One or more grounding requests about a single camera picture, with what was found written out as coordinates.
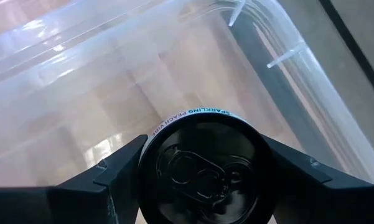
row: can lid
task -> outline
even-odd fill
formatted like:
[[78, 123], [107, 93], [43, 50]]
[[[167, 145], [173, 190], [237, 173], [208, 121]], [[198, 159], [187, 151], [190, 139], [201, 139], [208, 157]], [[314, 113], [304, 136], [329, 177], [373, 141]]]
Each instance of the can lid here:
[[148, 223], [267, 223], [273, 158], [245, 121], [194, 113], [156, 133], [139, 164], [139, 204]]

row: plastic container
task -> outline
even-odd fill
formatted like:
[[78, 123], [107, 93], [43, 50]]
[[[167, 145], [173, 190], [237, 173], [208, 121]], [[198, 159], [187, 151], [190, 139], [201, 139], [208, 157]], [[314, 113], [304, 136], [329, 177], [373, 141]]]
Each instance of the plastic container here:
[[84, 0], [0, 34], [0, 186], [59, 184], [203, 106], [374, 182], [374, 149], [276, 1]]

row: transparent plastic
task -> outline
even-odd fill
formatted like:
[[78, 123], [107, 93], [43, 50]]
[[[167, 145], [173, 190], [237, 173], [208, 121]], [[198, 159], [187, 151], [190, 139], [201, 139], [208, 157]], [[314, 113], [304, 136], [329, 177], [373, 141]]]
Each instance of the transparent plastic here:
[[202, 106], [374, 182], [374, 149], [275, 0], [84, 0], [0, 34], [0, 186], [59, 184]]

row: clear plastic bin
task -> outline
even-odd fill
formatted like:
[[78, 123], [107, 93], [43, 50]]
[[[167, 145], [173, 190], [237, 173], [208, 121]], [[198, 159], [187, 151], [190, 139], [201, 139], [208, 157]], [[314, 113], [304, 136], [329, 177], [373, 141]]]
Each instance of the clear plastic bin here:
[[275, 0], [84, 0], [0, 34], [0, 186], [59, 184], [202, 106], [374, 182], [374, 149]]

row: black can lid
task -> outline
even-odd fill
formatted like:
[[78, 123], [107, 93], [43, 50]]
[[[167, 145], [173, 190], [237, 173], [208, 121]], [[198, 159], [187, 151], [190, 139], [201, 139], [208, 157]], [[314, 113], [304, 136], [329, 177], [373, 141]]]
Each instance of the black can lid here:
[[267, 223], [274, 162], [259, 133], [222, 110], [190, 110], [174, 120], [151, 136], [140, 160], [148, 224]]

